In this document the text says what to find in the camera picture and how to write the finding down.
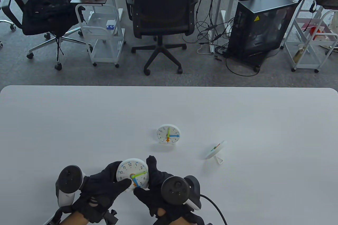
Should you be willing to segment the person's left hand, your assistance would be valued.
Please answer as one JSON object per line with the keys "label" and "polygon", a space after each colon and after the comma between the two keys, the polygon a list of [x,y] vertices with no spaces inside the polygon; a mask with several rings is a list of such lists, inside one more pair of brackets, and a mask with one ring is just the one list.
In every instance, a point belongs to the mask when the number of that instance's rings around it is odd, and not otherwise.
{"label": "person's left hand", "polygon": [[88,177],[72,213],[62,222],[70,225],[99,223],[116,198],[131,185],[129,178],[117,181],[116,173],[121,161],[110,163],[100,173]]}

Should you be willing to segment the person's right hand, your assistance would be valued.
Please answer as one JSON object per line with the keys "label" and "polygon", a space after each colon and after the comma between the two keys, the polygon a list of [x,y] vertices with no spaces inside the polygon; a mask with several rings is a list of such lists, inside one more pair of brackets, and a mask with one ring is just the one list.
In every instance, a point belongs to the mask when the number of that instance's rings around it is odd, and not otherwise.
{"label": "person's right hand", "polygon": [[156,216],[155,225],[204,225],[204,220],[195,215],[201,209],[200,184],[196,177],[184,178],[157,169],[154,156],[146,159],[149,173],[148,190],[135,188],[134,195],[144,203],[151,216]]}

